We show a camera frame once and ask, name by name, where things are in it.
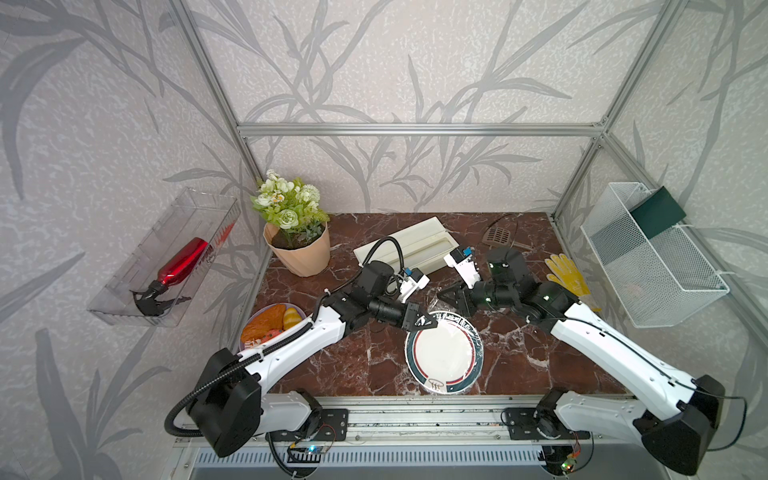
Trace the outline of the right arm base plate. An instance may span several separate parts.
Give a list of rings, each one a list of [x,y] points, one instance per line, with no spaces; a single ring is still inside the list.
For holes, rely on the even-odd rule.
[[[507,428],[511,440],[571,441],[589,440],[592,437],[590,432],[568,429],[554,414],[540,413],[536,408],[505,408],[500,420]]]

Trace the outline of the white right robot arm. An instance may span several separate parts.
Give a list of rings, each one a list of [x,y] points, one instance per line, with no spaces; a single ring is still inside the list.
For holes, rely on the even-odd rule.
[[[490,279],[482,279],[470,248],[455,248],[445,264],[461,279],[439,299],[471,318],[479,310],[510,309],[549,333],[619,381],[631,394],[616,400],[551,389],[539,401],[539,432],[556,439],[565,431],[591,432],[632,442],[659,463],[693,476],[720,424],[723,385],[709,375],[694,378],[656,358],[603,321],[562,285],[538,282],[521,252],[489,251]]]

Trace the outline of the cream plastic wrap dispenser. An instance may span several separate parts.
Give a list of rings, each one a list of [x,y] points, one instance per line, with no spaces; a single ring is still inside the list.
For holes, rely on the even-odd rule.
[[[418,268],[428,276],[446,267],[444,257],[459,246],[437,217],[429,218],[390,236],[401,246],[405,267]],[[375,243],[376,241],[373,241],[354,250],[360,265]],[[387,263],[396,271],[399,267],[399,257],[391,242],[380,246],[371,260]]]

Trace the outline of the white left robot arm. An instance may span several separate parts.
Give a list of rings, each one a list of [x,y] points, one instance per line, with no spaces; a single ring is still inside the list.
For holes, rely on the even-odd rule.
[[[226,457],[256,435],[310,428],[310,419],[321,411],[311,395],[270,392],[285,375],[370,320],[407,332],[437,327],[423,306],[387,296],[394,274],[388,264],[372,261],[323,293],[310,316],[276,338],[239,353],[223,348],[213,354],[193,391],[167,414],[165,431],[178,438],[203,438]]]

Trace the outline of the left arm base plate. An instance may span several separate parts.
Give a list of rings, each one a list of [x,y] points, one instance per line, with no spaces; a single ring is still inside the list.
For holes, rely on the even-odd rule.
[[[349,426],[348,409],[322,409],[313,411],[298,430],[282,434],[287,441],[345,441]]]

